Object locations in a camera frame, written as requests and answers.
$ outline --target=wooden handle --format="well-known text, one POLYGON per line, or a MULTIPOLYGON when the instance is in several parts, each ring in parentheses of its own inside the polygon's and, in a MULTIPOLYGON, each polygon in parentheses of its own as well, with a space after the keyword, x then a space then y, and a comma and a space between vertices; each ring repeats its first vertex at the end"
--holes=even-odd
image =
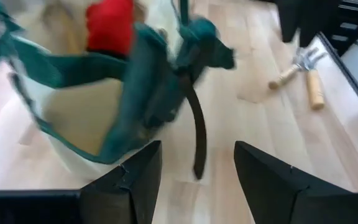
POLYGON ((308 94, 310 107, 312 110, 324 108, 323 89, 321 88, 320 78, 317 70, 311 70, 307 74, 308 94))
POLYGON ((271 90, 276 90, 277 88, 284 86, 295 76, 296 72, 299 71, 299 69, 299 65, 292 65, 291 68, 289 68, 287 71, 281 73, 281 75, 276 80, 269 82, 268 87, 271 90))

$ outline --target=black strap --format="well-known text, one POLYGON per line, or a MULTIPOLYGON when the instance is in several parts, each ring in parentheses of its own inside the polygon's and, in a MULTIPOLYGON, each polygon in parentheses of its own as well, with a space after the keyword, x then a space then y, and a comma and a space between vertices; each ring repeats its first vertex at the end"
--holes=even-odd
POLYGON ((204 120, 203 110, 201 109, 200 101, 198 100, 196 91, 193 88, 193 83, 190 80, 189 74, 179 76, 180 87, 187 100, 189 101, 191 110, 193 112, 195 126, 196 126, 196 154, 193 166, 193 172, 198 180, 203 178, 205 162, 206 162, 206 126, 204 120))

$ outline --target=gardening tool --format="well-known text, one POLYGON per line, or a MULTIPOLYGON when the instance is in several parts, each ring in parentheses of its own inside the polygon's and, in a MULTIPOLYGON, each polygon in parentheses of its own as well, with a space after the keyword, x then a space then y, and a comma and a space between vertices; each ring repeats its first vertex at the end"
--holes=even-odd
POLYGON ((304 52, 302 48, 296 50, 296 55, 293 59, 293 65, 283 72, 276 80, 268 83, 268 87, 276 90, 281 86, 287 84, 297 72, 306 72, 306 82, 308 87, 308 95, 310 107, 312 110, 320 110, 324 107, 324 96, 320 86, 318 71, 315 69, 317 62, 326 56, 326 53, 317 55, 311 58, 318 48, 304 52))

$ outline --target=wooden floor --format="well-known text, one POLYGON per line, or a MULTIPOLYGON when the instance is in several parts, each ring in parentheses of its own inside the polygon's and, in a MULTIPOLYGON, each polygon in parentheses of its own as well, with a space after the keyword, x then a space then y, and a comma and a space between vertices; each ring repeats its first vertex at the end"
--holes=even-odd
MULTIPOLYGON (((191 173, 195 129, 187 103, 160 136, 163 177, 154 223, 253 223, 234 168, 236 140, 358 192, 358 97, 333 61, 326 57, 317 66, 327 103, 325 109, 311 111, 303 76, 278 92, 267 90, 267 82, 288 68, 296 47, 280 41, 274 5, 197 0, 195 10, 237 49, 238 68, 209 69, 197 87, 208 131, 201 182, 191 173)), ((324 50, 319 40, 313 45, 324 50)), ((6 71, 0 67, 0 189, 85 185, 65 171, 42 139, 6 71)))

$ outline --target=red object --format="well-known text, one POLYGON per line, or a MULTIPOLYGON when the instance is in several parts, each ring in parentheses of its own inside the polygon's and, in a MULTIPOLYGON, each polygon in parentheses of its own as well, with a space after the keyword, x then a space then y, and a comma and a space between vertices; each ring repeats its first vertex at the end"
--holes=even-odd
POLYGON ((134 35, 133 0, 103 0, 86 10, 88 50, 128 55, 134 35))

